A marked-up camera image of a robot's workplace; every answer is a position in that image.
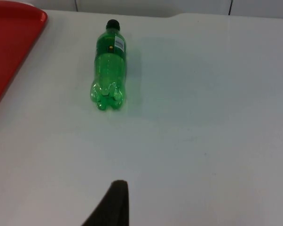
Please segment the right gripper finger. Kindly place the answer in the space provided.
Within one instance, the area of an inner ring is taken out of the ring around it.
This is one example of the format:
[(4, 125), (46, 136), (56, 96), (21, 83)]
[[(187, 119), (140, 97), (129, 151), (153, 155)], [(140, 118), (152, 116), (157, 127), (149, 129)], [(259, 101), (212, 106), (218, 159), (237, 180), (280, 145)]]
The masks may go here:
[(129, 191), (124, 180), (113, 181), (83, 226), (129, 226)]

